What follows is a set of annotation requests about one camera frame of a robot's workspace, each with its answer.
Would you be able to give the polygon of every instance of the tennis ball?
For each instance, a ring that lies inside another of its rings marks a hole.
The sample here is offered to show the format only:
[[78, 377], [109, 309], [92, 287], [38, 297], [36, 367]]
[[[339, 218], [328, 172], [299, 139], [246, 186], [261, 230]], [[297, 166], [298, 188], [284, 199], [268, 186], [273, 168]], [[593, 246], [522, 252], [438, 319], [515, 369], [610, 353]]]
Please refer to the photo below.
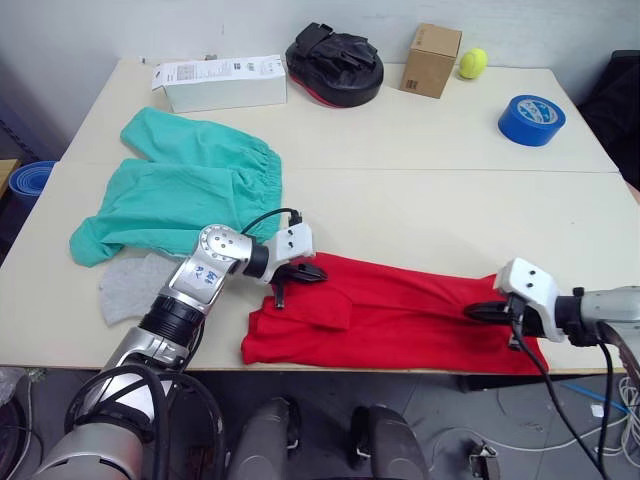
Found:
[[462, 56], [460, 60], [460, 76], [464, 78], [477, 78], [487, 66], [489, 57], [481, 48], [472, 48]]

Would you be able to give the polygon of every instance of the cardboard box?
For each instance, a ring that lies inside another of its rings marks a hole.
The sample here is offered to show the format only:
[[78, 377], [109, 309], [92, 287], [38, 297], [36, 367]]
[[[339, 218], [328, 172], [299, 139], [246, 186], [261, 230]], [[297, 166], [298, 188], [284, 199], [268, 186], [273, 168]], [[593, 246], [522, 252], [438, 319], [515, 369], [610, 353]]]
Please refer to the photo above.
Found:
[[163, 63], [151, 82], [161, 87], [176, 113], [287, 101], [280, 55]]
[[422, 23], [411, 44], [400, 90], [440, 98], [458, 56], [462, 32]]

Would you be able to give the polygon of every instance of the blue tape roll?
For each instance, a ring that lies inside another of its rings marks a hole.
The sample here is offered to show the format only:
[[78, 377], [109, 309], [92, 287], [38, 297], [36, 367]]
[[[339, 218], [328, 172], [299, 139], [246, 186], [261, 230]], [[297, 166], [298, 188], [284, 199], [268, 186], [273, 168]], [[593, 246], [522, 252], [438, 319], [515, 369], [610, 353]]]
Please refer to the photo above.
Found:
[[35, 162], [20, 167], [9, 177], [9, 188], [23, 203], [33, 205], [42, 193], [55, 163]]
[[518, 95], [498, 121], [498, 128], [510, 140], [539, 147], [565, 124], [567, 117], [555, 103], [535, 95]]

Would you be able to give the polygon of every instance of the teal cloth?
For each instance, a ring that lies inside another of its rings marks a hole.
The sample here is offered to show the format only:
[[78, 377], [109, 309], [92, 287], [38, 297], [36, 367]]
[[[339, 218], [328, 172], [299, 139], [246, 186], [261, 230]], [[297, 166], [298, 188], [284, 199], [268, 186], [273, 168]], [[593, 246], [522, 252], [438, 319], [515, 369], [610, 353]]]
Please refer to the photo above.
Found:
[[[143, 108], [121, 139], [148, 160], [127, 159], [115, 171], [98, 214], [71, 236], [76, 263], [93, 266], [125, 245], [187, 255], [204, 226], [240, 230], [280, 207], [280, 157], [251, 135]], [[251, 233], [262, 242], [278, 226], [274, 216]]]

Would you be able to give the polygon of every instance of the red cloth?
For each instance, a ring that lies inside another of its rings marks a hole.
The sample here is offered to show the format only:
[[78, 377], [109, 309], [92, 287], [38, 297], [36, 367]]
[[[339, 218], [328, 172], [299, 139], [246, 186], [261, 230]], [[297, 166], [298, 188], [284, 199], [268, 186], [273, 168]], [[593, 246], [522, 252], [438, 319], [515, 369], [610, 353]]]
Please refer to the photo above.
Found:
[[[509, 327], [463, 314], [471, 303], [503, 300], [493, 275], [447, 277], [326, 253], [313, 263], [326, 282], [287, 284], [283, 310], [267, 297], [249, 315], [245, 363], [539, 374], [525, 353], [507, 347]], [[545, 363], [536, 339], [527, 343]]]

